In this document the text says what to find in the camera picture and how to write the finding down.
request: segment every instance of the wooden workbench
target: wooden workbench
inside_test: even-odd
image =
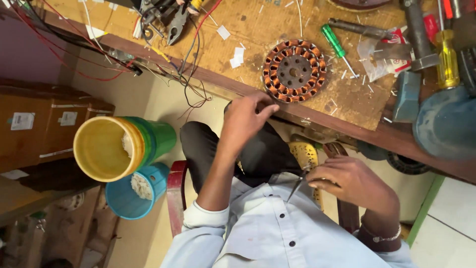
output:
[[[82,3],[68,0],[47,0],[63,16],[86,33],[84,23],[84,7]],[[207,19],[200,30],[201,46],[198,54],[198,69],[194,77],[218,87],[228,89],[238,95],[247,95],[256,89],[263,89],[261,65],[265,55],[276,45],[277,41],[299,37],[299,16],[296,3],[288,7],[287,1],[239,1],[224,0],[213,12],[213,18],[220,26],[223,24],[231,36],[223,40],[216,29],[215,24]],[[205,9],[209,9],[214,1],[206,3]],[[427,0],[424,9],[428,10],[434,3]],[[132,30],[137,15],[127,8],[118,7],[113,11],[109,3],[96,3],[87,1],[92,26],[105,30],[109,34],[101,37],[100,42],[137,57],[150,60],[162,65],[167,63],[155,52],[144,49],[142,40],[132,38]],[[301,7],[303,20],[303,39],[316,44],[325,54],[332,55],[331,50],[321,33],[320,26],[329,17],[357,22],[356,13],[340,10],[324,0],[304,0]],[[397,7],[387,5],[378,11],[359,13],[362,23],[382,28],[391,28],[404,25],[404,14]],[[71,31],[74,30],[65,21],[59,20],[58,15],[52,12],[45,13],[45,21],[56,27]],[[174,46],[166,46],[165,40],[156,40],[153,45],[160,47],[166,54],[172,57],[172,61],[180,64],[180,59],[187,52],[194,28],[188,25],[183,38]],[[358,62],[357,44],[359,35],[335,30],[335,34],[341,40],[347,52],[346,58],[356,73],[365,74],[363,66]],[[240,47],[239,43],[246,47],[245,63],[240,67],[231,69],[229,59],[233,57],[234,48]],[[342,60],[333,61],[333,73],[329,72],[325,86],[313,99],[302,104],[282,104],[279,116],[313,129],[319,126],[332,128],[345,133],[356,139],[383,147],[387,150],[404,155],[416,161],[433,166],[443,172],[460,178],[476,182],[474,173],[476,161],[453,162],[436,159],[423,152],[415,143],[410,124],[389,123],[382,118],[392,118],[395,97],[390,96],[394,87],[395,78],[387,75],[371,83],[374,93],[367,87],[367,82],[362,86],[362,77],[341,79],[346,65]],[[434,93],[436,82],[425,75],[426,85],[422,86],[421,99],[425,99]],[[334,110],[332,100],[339,109],[330,116]]]

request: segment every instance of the green screwdriver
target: green screwdriver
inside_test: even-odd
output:
[[[324,34],[324,36],[326,37],[327,41],[329,42],[329,45],[332,47],[332,49],[334,49],[334,51],[336,52],[336,56],[338,59],[342,58],[344,59],[344,61],[346,62],[347,66],[349,67],[350,71],[352,72],[352,74],[354,75],[354,77],[357,77],[356,73],[354,72],[354,70],[352,69],[352,67],[350,67],[349,65],[349,62],[347,61],[347,59],[344,57],[346,55],[346,52],[342,49],[342,47],[340,46],[339,44],[339,41],[337,40],[337,37],[336,35],[332,32],[329,24],[324,24],[322,25],[321,27],[321,33]]]

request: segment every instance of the black trousers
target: black trousers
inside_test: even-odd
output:
[[[219,138],[208,125],[191,121],[180,129],[180,141],[198,194],[215,158]],[[234,175],[250,187],[267,183],[273,174],[290,172],[300,175],[302,172],[287,143],[268,122],[245,145],[238,158],[243,171],[235,164]]]

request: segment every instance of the copper coil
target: copper coil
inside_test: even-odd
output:
[[[263,82],[274,98],[303,102],[324,84],[326,62],[319,49],[309,41],[288,40],[276,45],[263,64]]]

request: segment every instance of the blue bucket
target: blue bucket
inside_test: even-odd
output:
[[[152,200],[140,198],[132,189],[132,174],[115,182],[106,184],[106,201],[111,210],[121,218],[128,220],[140,219],[147,215],[154,203],[167,189],[169,167],[156,162],[134,172],[145,178],[152,190]]]

